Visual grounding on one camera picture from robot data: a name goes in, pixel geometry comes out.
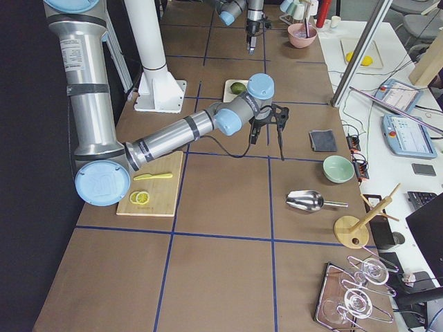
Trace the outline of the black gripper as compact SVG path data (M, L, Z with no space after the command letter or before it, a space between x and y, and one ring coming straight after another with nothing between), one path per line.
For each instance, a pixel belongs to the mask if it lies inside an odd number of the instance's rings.
M263 20L253 21L251 19L246 20L246 45L249 55L253 55L255 52L257 37L262 34Z
M250 134L250 143L255 145L261 132L261 128L264 125L268 125L271 123L272 116L267 116L263 119L257 119L255 117L251 118L251 134Z

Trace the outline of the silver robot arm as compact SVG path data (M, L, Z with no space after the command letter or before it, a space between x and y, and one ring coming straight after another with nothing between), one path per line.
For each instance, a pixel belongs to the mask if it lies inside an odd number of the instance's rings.
M144 111L178 113L186 83L176 80L165 60L161 31L153 1L126 1L143 74L139 100ZM230 102L220 102L187 116L135 142L116 137L102 42L109 35L105 1L45 1L48 27L60 41L78 134L74 159L75 188L87 203L108 206L123 199L130 174L142 165L174 151L214 130L231 136L245 124L261 125L274 95L273 79L253 75Z
M263 33L266 17L263 11L263 0L206 0L205 4L212 7L222 22L229 26L242 13L246 13L246 49L249 55L255 52L257 37Z

